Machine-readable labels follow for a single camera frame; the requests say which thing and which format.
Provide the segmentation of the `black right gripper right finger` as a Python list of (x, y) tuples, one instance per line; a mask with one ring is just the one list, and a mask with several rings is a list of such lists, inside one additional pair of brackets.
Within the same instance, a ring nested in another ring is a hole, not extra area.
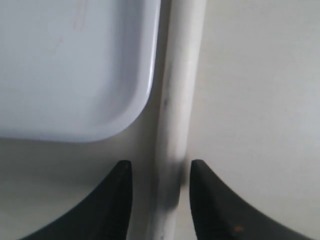
[(307, 239), (244, 201), (201, 159), (191, 162), (189, 201), (199, 240)]

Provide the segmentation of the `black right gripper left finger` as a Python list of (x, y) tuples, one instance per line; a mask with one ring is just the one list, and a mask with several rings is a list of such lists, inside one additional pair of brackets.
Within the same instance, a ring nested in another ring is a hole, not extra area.
[(27, 240), (125, 240), (132, 212), (132, 164), (119, 161), (78, 205)]

